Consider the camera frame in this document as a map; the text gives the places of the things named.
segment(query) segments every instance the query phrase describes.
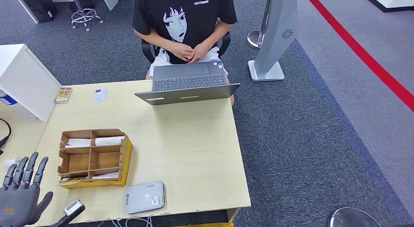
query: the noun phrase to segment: red line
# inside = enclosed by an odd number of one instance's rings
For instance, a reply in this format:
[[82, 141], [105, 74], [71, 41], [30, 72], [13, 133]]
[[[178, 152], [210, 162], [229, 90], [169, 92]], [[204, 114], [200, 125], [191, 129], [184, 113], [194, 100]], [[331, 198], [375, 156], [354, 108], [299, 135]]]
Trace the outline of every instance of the red line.
[[385, 70], [333, 17], [319, 0], [309, 0], [337, 34], [390, 90], [414, 111], [414, 96]]

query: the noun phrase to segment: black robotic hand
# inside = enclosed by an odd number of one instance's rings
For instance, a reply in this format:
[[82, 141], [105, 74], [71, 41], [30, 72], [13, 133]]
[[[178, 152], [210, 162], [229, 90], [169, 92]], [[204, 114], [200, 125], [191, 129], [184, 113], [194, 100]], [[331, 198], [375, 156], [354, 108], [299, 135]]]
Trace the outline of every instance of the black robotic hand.
[[41, 160], [33, 183], [30, 185], [37, 156], [38, 153], [35, 152], [30, 159], [24, 157], [19, 165], [13, 164], [9, 167], [3, 187], [0, 188], [0, 226], [22, 227], [36, 223], [52, 200], [53, 193], [48, 192], [38, 204], [39, 186], [47, 157]]

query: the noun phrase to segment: gray carpet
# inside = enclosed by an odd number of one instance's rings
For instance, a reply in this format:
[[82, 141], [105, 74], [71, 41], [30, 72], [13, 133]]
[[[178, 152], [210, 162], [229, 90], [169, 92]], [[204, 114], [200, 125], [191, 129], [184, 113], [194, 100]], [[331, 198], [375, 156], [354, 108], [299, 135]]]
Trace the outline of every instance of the gray carpet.
[[[368, 0], [320, 0], [414, 93], [414, 12], [382, 13]], [[414, 218], [414, 112], [352, 52], [309, 0], [298, 0], [298, 41]]]
[[[242, 84], [233, 110], [252, 202], [240, 211], [235, 225], [323, 227], [343, 206], [363, 209], [383, 226], [411, 223], [398, 198], [394, 206], [389, 204], [383, 191], [395, 194], [363, 144], [354, 143], [357, 135], [350, 134], [352, 126], [338, 114], [335, 99], [327, 97], [299, 43], [280, 60], [284, 81], [250, 81], [247, 61], [257, 52], [245, 37], [259, 27], [264, 2], [234, 1], [239, 22], [232, 27], [232, 42], [222, 58], [230, 81]], [[62, 84], [143, 79], [149, 63], [132, 33], [131, 0], [120, 1], [112, 12], [102, 1], [96, 4], [105, 23], [92, 23], [85, 32], [71, 29], [66, 3], [60, 3], [55, 21], [34, 25], [24, 12], [10, 12], [10, 7], [19, 6], [15, 0], [2, 0], [0, 12], [9, 17], [0, 17], [0, 23], [8, 24], [0, 31], [0, 44], [26, 43]], [[215, 211], [154, 217], [153, 223], [161, 227], [225, 219], [225, 212]], [[129, 226], [145, 225], [136, 221]]]

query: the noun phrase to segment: light wooden desk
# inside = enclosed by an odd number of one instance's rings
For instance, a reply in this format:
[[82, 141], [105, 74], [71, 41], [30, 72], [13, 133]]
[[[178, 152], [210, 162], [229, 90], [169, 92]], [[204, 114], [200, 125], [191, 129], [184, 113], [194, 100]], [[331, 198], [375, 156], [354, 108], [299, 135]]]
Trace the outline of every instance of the light wooden desk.
[[[0, 156], [0, 180], [3, 181], [8, 168], [4, 166], [6, 160], [25, 156], [30, 157], [36, 150], [41, 135], [46, 128], [46, 122], [41, 120], [28, 121], [14, 111], [13, 108], [0, 103], [0, 117], [9, 122], [12, 127], [12, 136], [3, 148]], [[7, 125], [0, 121], [0, 137], [9, 133]]]
[[[68, 104], [56, 105], [37, 151], [49, 156], [41, 197], [53, 191], [49, 207], [36, 223], [58, 221], [75, 199], [86, 210], [72, 223], [228, 210], [232, 221], [250, 197], [229, 99], [150, 106], [134, 96], [150, 91], [152, 81], [75, 85]], [[106, 87], [107, 101], [95, 103], [94, 89]], [[128, 215], [124, 186], [64, 189], [57, 186], [61, 132], [119, 128], [134, 145], [127, 185], [161, 180], [165, 207]]]

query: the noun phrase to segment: chair armrest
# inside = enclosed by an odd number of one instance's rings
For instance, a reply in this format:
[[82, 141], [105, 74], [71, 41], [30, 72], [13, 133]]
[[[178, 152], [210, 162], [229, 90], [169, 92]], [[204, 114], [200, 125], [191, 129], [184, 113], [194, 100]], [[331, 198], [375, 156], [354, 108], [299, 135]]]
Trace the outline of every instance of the chair armrest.
[[155, 57], [152, 55], [152, 52], [151, 52], [151, 44], [147, 43], [144, 39], [141, 39], [141, 48], [143, 50], [143, 53], [146, 59], [150, 63], [153, 63], [155, 61]]
[[219, 50], [219, 58], [226, 52], [228, 45], [230, 45], [230, 32], [227, 32], [223, 37], [223, 42]]

